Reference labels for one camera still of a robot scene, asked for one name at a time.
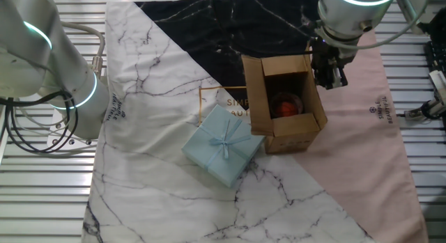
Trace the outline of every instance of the white marble cloth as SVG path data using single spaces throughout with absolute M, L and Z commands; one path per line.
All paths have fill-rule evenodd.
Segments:
M 111 101 L 83 242 L 374 242 L 292 157 L 261 149 L 233 189 L 186 159 L 198 89 L 218 83 L 135 4 L 108 3 L 106 25 Z

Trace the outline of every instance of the ribbon bow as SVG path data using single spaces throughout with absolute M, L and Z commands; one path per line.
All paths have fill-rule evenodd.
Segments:
M 242 123 L 241 120 L 237 120 L 236 124 L 232 127 L 231 131 L 229 131 L 228 133 L 228 129 L 229 129 L 229 119 L 227 119 L 224 123 L 224 128 L 223 128 L 223 133 L 221 136 L 218 136 L 216 134 L 214 134 L 212 131 L 210 131 L 208 128 L 204 127 L 203 125 L 200 126 L 200 128 L 205 131 L 207 134 L 213 136 L 212 139 L 209 140 L 209 145 L 211 146 L 220 146 L 218 148 L 218 150 L 214 153 L 214 155 L 212 155 L 212 157 L 209 159 L 208 163 L 205 165 L 205 169 L 208 170 L 208 167 L 210 166 L 210 164 L 214 161 L 214 159 L 217 157 L 217 155 L 224 150 L 224 159 L 229 159 L 229 148 L 234 151 L 235 153 L 237 153 L 238 155 L 240 155 L 242 158 L 247 159 L 248 156 L 239 151 L 239 149 L 234 148 L 233 144 L 236 143 L 240 143 L 242 141 L 246 141 L 248 139 L 251 139 L 250 135 L 247 136 L 243 136 L 240 137 L 238 139 L 233 139 L 230 140 L 231 137 L 234 135 L 234 133 L 236 132 L 236 130 L 238 129 L 238 127 L 240 126 L 240 124 Z

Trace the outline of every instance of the light blue gift box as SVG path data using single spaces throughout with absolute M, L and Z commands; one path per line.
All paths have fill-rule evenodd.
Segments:
M 264 136 L 217 105 L 181 149 L 186 157 L 232 187 L 259 149 Z

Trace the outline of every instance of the tabletop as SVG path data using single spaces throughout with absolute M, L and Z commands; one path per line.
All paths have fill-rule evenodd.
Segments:
M 55 0 L 63 21 L 85 24 L 101 32 L 105 31 L 106 1 L 153 0 Z M 433 1 L 429 10 L 437 12 L 444 5 L 442 0 Z M 390 37 L 405 25 L 398 5 L 393 3 L 383 22 L 376 28 L 378 41 Z M 66 31 L 84 58 L 91 62 L 99 40 L 72 29 Z M 417 108 L 433 97 L 422 49 L 422 44 L 427 40 L 427 37 L 414 36 L 409 32 L 380 48 L 397 113 Z M 107 71 L 106 55 L 104 64 L 102 75 L 106 75 Z M 45 104 L 28 108 L 27 111 L 42 123 L 50 123 L 54 113 L 53 108 Z M 19 120 L 25 127 L 39 129 L 24 116 L 20 116 Z M 443 122 L 436 120 L 413 124 L 400 119 L 399 123 L 431 242 L 446 242 L 446 159 L 443 157 L 446 146 Z M 37 147 L 45 147 L 47 143 L 44 136 L 26 139 Z M 0 242 L 78 242 L 89 195 L 95 148 L 73 156 L 49 158 L 23 152 L 13 144 L 2 141 Z

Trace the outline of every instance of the cable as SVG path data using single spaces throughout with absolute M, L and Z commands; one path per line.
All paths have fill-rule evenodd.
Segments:
M 437 114 L 437 115 L 431 115 L 430 113 L 429 113 L 429 102 L 430 101 L 426 101 L 421 107 L 420 107 L 420 110 L 421 110 L 421 112 L 423 113 L 423 115 L 424 115 L 424 117 L 426 117 L 426 118 L 429 118 L 429 119 L 431 119 L 431 120 L 438 120 L 438 119 L 440 119 L 441 118 L 441 115 L 440 114 Z
M 386 44 L 392 42 L 393 40 L 396 40 L 401 35 L 405 34 L 407 32 L 407 30 L 412 28 L 412 26 L 414 26 L 415 23 L 424 14 L 424 11 L 426 10 L 428 4 L 429 4 L 429 0 L 426 0 L 424 2 L 424 5 L 423 5 L 422 9 L 420 10 L 420 12 L 418 12 L 416 17 L 414 17 L 414 19 L 404 29 L 402 29 L 400 32 L 398 32 L 397 34 L 393 35 L 392 37 L 388 38 L 387 40 L 384 40 L 384 41 L 381 41 L 381 42 L 377 42 L 374 45 L 366 45 L 366 46 L 361 46 L 361 47 L 353 46 L 353 45 L 345 45 L 345 44 L 343 44 L 341 42 L 333 40 L 331 37 L 326 35 L 324 30 L 322 30 L 322 29 L 316 29 L 316 30 L 314 30 L 314 32 L 316 32 L 320 37 L 322 37 L 329 45 L 332 45 L 332 46 L 338 47 L 338 48 L 351 49 L 351 50 L 360 50 L 360 49 L 371 49 L 371 48 L 375 48 L 375 47 L 380 47 L 381 45 L 386 45 Z
M 68 98 L 70 98 L 70 97 L 72 97 L 72 95 L 71 94 L 69 94 L 68 92 L 63 92 L 63 95 L 62 95 L 62 97 L 63 97 L 63 99 L 65 100 L 64 102 L 65 102 L 65 104 L 66 104 L 66 111 L 67 111 L 67 124 L 69 124 L 70 123 L 70 104 L 67 102 L 67 100 L 68 100 Z M 11 98 L 8 100 L 8 103 L 15 103 L 15 104 L 17 104 L 17 103 L 20 103 L 20 102 L 14 102 Z M 71 99 L 71 104 L 75 107 L 76 105 L 75 105 L 75 101 L 73 100 L 73 99 Z M 67 142 L 69 142 L 69 140 L 71 139 L 71 137 L 72 137 L 72 135 L 73 135 L 73 133 L 74 133 L 74 131 L 76 130 L 76 128 L 77 128 L 77 124 L 78 124 L 78 120 L 79 120 L 79 114 L 78 114 L 78 110 L 77 110 L 77 108 L 75 108 L 75 124 L 74 124 L 74 126 L 73 126 L 73 129 L 72 129 L 72 131 L 71 131 L 71 133 L 68 135 L 68 137 L 66 138 L 66 140 L 58 147 L 58 148 L 56 148 L 56 149 L 53 149 L 54 147 L 56 147 L 56 146 L 58 146 L 59 145 L 59 143 L 63 140 L 63 138 L 65 137 L 65 135 L 66 135 L 66 132 L 68 131 L 68 125 L 66 125 L 66 127 L 63 129 L 63 133 L 62 133 L 62 135 L 61 135 L 61 138 L 56 142 L 56 143 L 54 143 L 52 146 L 50 146 L 50 147 L 48 147 L 48 148 L 46 148 L 46 149 L 43 149 L 43 150 L 39 150 L 39 149 L 37 149 L 37 148 L 34 148 L 28 141 L 26 141 L 24 138 L 23 138 L 23 136 L 20 134 L 20 132 L 18 131 L 18 128 L 17 128 L 17 124 L 15 123 L 15 121 L 16 121 L 16 117 L 15 117 L 15 115 L 14 115 L 14 105 L 6 105 L 6 118 L 5 118 L 5 127 L 6 127 L 6 130 L 7 130 L 7 132 L 8 132 L 8 135 L 9 135 L 9 137 L 11 138 L 11 140 L 13 141 L 13 143 L 16 145 L 16 146 L 18 146 L 19 148 L 21 148 L 21 149 L 23 149 L 23 150 L 25 150 L 25 151 L 27 151 L 27 152 L 31 152 L 31 153 L 37 153 L 37 154 L 48 154 L 48 153 L 52 153 L 52 152 L 57 152 L 57 151 L 59 151 L 62 147 L 64 147 L 64 145 L 65 144 L 67 144 Z M 20 140 L 24 143 L 24 144 L 26 144 L 29 148 L 25 148 L 24 146 L 22 146 L 20 143 L 18 143 L 18 141 L 15 139 L 15 137 L 13 136 L 13 133 L 12 133 L 12 131 L 11 131 L 11 127 L 10 127 L 10 125 L 9 125 L 9 115 L 10 115 L 10 117 L 11 117 L 11 123 L 12 123 L 12 126 L 13 126 L 13 130 L 14 130 L 14 132 L 16 133 L 16 135 L 20 138 Z
M 314 54 L 314 53 L 318 53 L 315 51 L 303 51 L 303 52 L 269 52 L 269 51 L 262 51 L 262 50 L 257 50 L 257 49 L 252 49 L 249 47 L 246 47 L 242 44 L 240 44 L 239 42 L 237 42 L 233 37 L 231 37 L 231 35 L 229 35 L 229 33 L 227 32 L 227 30 L 223 27 L 221 21 L 218 18 L 218 14 L 217 14 L 217 9 L 215 7 L 215 0 L 210 0 L 210 4 L 211 7 L 214 11 L 214 15 L 215 15 L 215 20 L 217 21 L 218 27 L 220 28 L 220 30 L 223 33 L 223 36 L 225 36 L 225 38 L 229 41 L 232 42 L 233 44 L 235 44 L 236 46 L 238 46 L 241 49 L 244 49 L 246 51 L 250 51 L 250 52 L 254 52 L 257 54 L 268 54 L 271 56 L 286 56 L 286 55 L 305 55 L 305 54 Z
M 38 122 L 37 120 L 33 119 L 32 117 L 30 117 L 30 116 L 28 115 L 28 112 L 26 112 L 26 110 L 23 109 L 22 107 L 19 107 L 19 110 L 22 112 L 23 116 L 25 116 L 29 121 L 31 121 L 32 123 L 34 123 L 34 124 L 36 124 L 36 125 L 38 125 L 38 126 L 40 126 L 40 127 L 43 127 L 43 128 L 51 127 L 51 126 L 53 126 L 53 125 L 60 125 L 61 123 L 65 122 L 65 121 L 67 120 L 67 118 L 65 117 L 64 119 L 62 119 L 61 121 L 56 122 L 56 123 L 52 123 L 52 124 L 42 124 L 42 123 Z
M 10 107 L 32 107 L 37 104 L 43 104 L 43 103 L 45 103 L 49 100 L 52 100 L 58 96 L 64 97 L 64 100 L 65 100 L 66 94 L 67 94 L 67 92 L 65 92 L 65 91 L 58 91 L 58 92 L 46 95 L 45 97 L 42 97 L 36 101 L 13 101 L 12 98 L 9 98 L 8 100 L 0 98 L 0 104 L 10 106 Z
M 49 131 L 49 132 L 47 132 L 47 133 L 43 133 L 43 132 L 37 132 L 37 131 L 35 131 L 35 130 L 30 130 L 30 129 L 27 129 L 27 128 L 23 127 L 22 125 L 20 125 L 20 123 L 19 123 L 17 117 L 16 117 L 16 119 L 15 119 L 15 123 L 17 124 L 18 128 L 20 128 L 21 130 L 28 131 L 28 132 L 32 132 L 32 133 L 36 134 L 36 135 L 26 135 L 26 136 L 30 136 L 30 137 L 51 136 L 52 134 L 56 134 L 56 135 L 62 136 L 62 134 L 61 134 L 61 133 L 58 133 L 58 131 L 64 130 L 64 129 L 70 124 L 70 123 L 67 123 L 67 124 L 66 124 L 64 127 L 62 127 L 62 128 L 59 128 L 59 129 L 54 130 L 54 131 Z M 85 144 L 86 144 L 86 141 L 87 141 L 86 139 L 79 139 L 79 138 L 75 138 L 75 137 L 72 137 L 71 139 L 77 140 L 77 141 L 82 142 L 82 143 L 85 143 Z
M 75 24 L 75 23 L 63 22 L 63 21 L 61 23 L 62 23 L 62 26 L 64 26 L 64 27 L 85 31 L 85 32 L 96 35 L 99 38 L 99 42 L 100 42 L 99 50 L 98 50 L 98 53 L 96 54 L 96 56 L 102 56 L 102 54 L 104 53 L 104 48 L 105 48 L 105 38 L 98 30 L 95 30 L 88 26 L 83 26 L 81 24 Z
M 85 151 L 83 151 L 83 150 L 86 150 L 86 149 L 89 149 L 89 148 L 96 148 L 96 145 L 94 145 L 94 146 L 84 146 L 84 147 L 76 148 L 76 149 L 72 149 L 72 150 L 57 150 L 57 152 L 64 152 L 63 154 L 62 153 L 58 153 L 56 155 L 51 155 L 49 153 L 42 153 L 42 152 L 33 152 L 33 154 L 35 154 L 35 155 L 42 155 L 42 156 L 45 156 L 45 157 L 55 157 L 55 158 L 59 159 L 61 157 L 69 157 L 69 156 L 77 155 L 79 153 L 84 153 Z

